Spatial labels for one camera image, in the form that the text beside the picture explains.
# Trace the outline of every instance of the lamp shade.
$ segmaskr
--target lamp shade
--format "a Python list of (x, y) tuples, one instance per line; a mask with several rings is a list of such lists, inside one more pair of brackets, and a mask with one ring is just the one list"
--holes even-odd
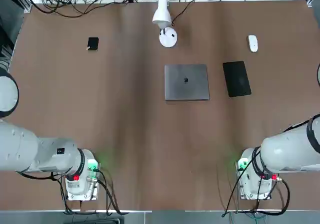
[(152, 22), (157, 24), (160, 29), (171, 26), (171, 17), (168, 11), (168, 0), (158, 0), (158, 9), (153, 15)]

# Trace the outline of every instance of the green light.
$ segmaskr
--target green light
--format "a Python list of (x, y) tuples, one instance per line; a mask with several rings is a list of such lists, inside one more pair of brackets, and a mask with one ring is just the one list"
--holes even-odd
[(248, 164), (248, 158), (241, 158), (239, 161), (238, 161), (238, 165), (240, 168), (244, 169), (246, 168), (247, 164)]

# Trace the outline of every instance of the lamp base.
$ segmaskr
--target lamp base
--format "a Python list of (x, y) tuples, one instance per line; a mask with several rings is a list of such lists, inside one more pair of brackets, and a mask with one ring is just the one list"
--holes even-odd
[(159, 40), (164, 47), (171, 48), (176, 44), (178, 34), (171, 27), (164, 28), (160, 31)]

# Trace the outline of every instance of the brown table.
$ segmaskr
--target brown table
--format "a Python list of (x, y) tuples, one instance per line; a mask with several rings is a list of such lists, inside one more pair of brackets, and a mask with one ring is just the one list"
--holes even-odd
[[(170, 4), (172, 16), (184, 6)], [(122, 210), (222, 210), (243, 149), (320, 112), (317, 22), (304, 0), (199, 2), (177, 19), (178, 43), (166, 49), (155, 9), (111, 5), (78, 19), (33, 9), (14, 51), (21, 94), (7, 120), (92, 150), (111, 172)], [(86, 51), (90, 36), (99, 37), (98, 52)], [(222, 63), (235, 60), (246, 63), (250, 96), (228, 97)], [(193, 63), (207, 65), (210, 101), (165, 102), (164, 65)], [(320, 210), (319, 173), (284, 177), (290, 209)], [(63, 209), (51, 181), (2, 173), (0, 189), (1, 210)], [(82, 206), (105, 209), (104, 193)], [(261, 207), (280, 209), (278, 195)]]

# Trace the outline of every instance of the connector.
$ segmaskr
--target connector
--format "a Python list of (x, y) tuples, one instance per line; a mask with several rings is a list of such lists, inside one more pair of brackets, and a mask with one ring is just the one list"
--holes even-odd
[(87, 180), (88, 182), (92, 182), (92, 183), (96, 183), (96, 182), (98, 181), (98, 179), (97, 179), (97, 178), (94, 178), (94, 177), (87, 177), (86, 180)]

